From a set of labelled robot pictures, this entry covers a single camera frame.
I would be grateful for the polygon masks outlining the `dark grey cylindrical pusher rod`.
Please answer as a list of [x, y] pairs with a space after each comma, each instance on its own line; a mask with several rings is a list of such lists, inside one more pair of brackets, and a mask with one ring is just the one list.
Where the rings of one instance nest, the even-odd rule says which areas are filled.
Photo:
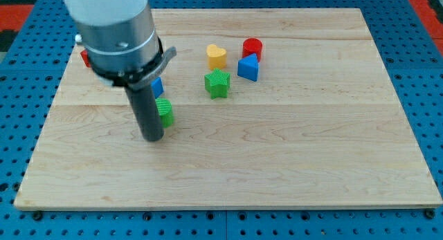
[[148, 142], [162, 139], [164, 130], [151, 86], [135, 90], [125, 87], [142, 137]]

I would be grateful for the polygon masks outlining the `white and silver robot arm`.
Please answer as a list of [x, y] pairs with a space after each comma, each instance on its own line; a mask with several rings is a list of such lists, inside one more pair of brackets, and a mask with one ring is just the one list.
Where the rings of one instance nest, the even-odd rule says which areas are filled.
[[176, 56], [156, 33], [149, 0], [63, 0], [76, 24], [94, 73], [123, 87], [146, 141], [164, 130], [152, 82]]

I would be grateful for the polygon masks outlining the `black clamp with grey lever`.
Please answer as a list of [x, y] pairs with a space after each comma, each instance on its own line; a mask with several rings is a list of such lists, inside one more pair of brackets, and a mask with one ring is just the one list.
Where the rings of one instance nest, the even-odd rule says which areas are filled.
[[170, 60], [177, 55], [177, 49], [174, 46], [164, 50], [159, 37], [157, 38], [157, 44], [159, 49], [153, 58], [146, 64], [136, 68], [109, 70], [108, 66], [103, 67], [98, 64], [99, 60], [107, 57], [106, 55], [100, 55], [98, 59], [90, 58], [90, 65], [96, 75], [111, 82], [111, 86], [129, 87], [138, 91], [149, 86], [151, 82], [158, 78], [166, 69]]

